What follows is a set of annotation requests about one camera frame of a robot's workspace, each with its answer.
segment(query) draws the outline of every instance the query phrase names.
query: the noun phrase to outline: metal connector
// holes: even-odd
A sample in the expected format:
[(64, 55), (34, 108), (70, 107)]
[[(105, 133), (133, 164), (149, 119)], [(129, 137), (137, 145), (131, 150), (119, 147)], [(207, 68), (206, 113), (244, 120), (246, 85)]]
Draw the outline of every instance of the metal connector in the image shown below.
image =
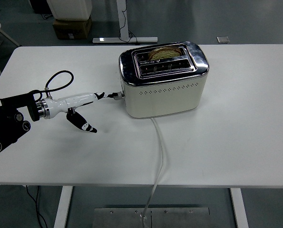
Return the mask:
[(124, 97), (124, 93), (122, 93), (122, 92), (118, 92), (118, 93), (116, 93), (117, 95), (115, 95), (113, 98), (114, 98), (114, 100), (121, 100), (121, 99), (123, 99), (123, 97)]

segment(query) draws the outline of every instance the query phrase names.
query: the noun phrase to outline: white table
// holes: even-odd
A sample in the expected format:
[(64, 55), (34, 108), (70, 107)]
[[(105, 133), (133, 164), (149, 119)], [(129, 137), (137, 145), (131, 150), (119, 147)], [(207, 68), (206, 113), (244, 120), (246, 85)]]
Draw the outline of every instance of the white table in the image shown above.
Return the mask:
[[(136, 46), (20, 47), (0, 78), (0, 98), (42, 90), (60, 70), (75, 75), (61, 98), (121, 90), (118, 57)], [(283, 188), (283, 45), (201, 45), (210, 71), (200, 105), (156, 118), (166, 145), (159, 185)], [(64, 75), (51, 88), (65, 84)], [(26, 108), (21, 108), (30, 120)], [(0, 184), (152, 185), (161, 160), (149, 119), (134, 119), (122, 101), (77, 110), (97, 134), (65, 114), (31, 123), (0, 153)]]

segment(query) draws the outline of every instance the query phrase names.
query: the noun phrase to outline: table leg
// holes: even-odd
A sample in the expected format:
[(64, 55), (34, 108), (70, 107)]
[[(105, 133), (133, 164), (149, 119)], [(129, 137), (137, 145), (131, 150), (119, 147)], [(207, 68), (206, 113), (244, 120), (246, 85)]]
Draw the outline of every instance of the table leg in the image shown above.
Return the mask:
[(157, 37), (133, 37), (130, 38), (127, 27), (127, 4), (126, 0), (117, 0), (117, 10), (120, 29), (120, 37), (118, 38), (93, 38), (94, 44), (100, 43), (157, 43)]
[(63, 186), (54, 228), (65, 228), (73, 186)]
[(241, 189), (231, 188), (230, 192), (237, 228), (249, 228)]

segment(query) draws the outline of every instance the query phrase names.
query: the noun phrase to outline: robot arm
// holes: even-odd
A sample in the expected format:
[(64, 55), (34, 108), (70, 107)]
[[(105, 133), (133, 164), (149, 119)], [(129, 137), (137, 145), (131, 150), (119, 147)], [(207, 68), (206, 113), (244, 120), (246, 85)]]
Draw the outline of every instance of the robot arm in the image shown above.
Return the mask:
[(75, 109), (106, 97), (118, 100), (122, 99), (122, 94), (87, 93), (57, 100), (44, 98), (35, 101), (33, 94), (28, 93), (0, 99), (0, 152), (15, 143), (31, 128), (30, 123), (24, 121), (24, 116), (17, 110), (18, 108), (27, 106), (33, 121), (37, 121), (42, 117), (52, 119), (58, 113), (64, 112), (67, 113), (66, 118), (77, 128), (96, 133), (97, 130), (89, 125)]

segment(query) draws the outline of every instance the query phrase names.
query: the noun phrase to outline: bread slice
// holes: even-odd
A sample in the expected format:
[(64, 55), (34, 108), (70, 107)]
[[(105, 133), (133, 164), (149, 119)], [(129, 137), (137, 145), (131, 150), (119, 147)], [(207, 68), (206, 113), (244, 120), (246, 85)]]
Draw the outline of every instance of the bread slice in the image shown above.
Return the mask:
[(174, 46), (159, 47), (152, 50), (148, 54), (148, 61), (164, 59), (164, 58), (172, 58), (181, 55), (182, 55), (181, 50), (178, 47), (174, 47)]

